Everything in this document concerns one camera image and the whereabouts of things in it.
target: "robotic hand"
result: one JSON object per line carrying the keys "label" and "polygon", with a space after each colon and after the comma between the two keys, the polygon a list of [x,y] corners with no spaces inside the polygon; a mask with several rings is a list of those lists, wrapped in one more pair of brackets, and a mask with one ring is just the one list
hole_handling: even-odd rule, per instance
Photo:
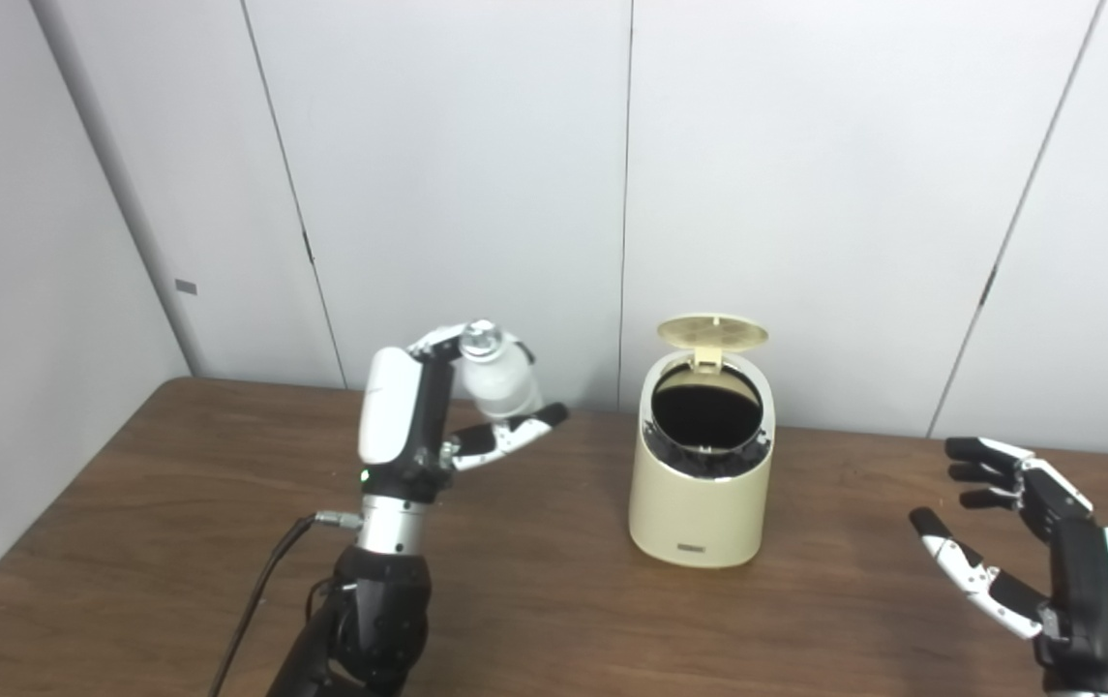
{"label": "robotic hand", "polygon": [[[464,358],[464,387],[492,423],[443,438]],[[548,433],[563,419],[544,406],[519,339],[479,320],[442,327],[372,358],[360,417],[363,511],[318,513],[358,530],[275,677],[270,697],[393,697],[424,652],[432,591],[421,553],[424,512],[455,472],[491,463]]]}
{"label": "robotic hand", "polygon": [[1053,595],[983,563],[930,509],[911,512],[940,568],[966,598],[1035,646],[1050,697],[1108,696],[1108,526],[1091,502],[1030,450],[986,438],[951,438],[944,453],[955,481],[987,484],[960,498],[966,509],[1018,513],[1051,551]]}

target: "plastic bottle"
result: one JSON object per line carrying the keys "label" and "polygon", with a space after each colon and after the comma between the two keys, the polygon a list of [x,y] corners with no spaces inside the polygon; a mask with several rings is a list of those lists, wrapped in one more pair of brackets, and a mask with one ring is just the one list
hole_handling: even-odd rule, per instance
{"label": "plastic bottle", "polygon": [[527,352],[489,320],[475,320],[460,335],[465,358],[463,387],[480,413],[492,420],[531,414],[544,404]]}

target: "wooden table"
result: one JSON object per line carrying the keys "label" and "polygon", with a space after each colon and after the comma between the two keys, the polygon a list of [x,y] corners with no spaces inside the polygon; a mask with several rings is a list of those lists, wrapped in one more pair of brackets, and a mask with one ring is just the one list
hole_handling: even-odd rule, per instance
{"label": "wooden table", "polygon": [[[358,506],[359,410],[327,389],[158,389],[0,562],[0,697],[203,694],[271,544]],[[460,404],[452,427],[475,420]],[[765,546],[716,572],[633,546],[633,416],[582,411],[442,494],[407,694],[1039,694],[1029,648],[940,575],[906,512],[938,508],[1035,586],[1048,553],[1015,516],[957,508],[938,442],[780,429]],[[1108,455],[1046,455],[1108,522]],[[347,541],[314,530],[279,566],[225,694],[265,694]]]}

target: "trash can lid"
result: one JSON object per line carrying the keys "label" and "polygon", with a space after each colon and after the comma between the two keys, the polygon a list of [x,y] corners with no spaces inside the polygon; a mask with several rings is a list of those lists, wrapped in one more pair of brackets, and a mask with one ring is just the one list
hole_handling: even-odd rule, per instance
{"label": "trash can lid", "polygon": [[656,327],[656,334],[679,349],[695,349],[705,362],[720,362],[722,351],[745,351],[769,340],[769,332],[748,318],[735,315],[690,314],[668,318]]}

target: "trash can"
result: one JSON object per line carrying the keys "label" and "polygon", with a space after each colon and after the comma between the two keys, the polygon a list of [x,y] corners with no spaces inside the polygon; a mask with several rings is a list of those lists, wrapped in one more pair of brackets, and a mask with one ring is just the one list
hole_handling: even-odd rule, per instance
{"label": "trash can", "polygon": [[670,318],[658,335],[679,350],[644,379],[632,539],[673,564],[743,564],[765,526],[774,408],[765,373],[737,352],[768,332],[745,318],[699,314]]}

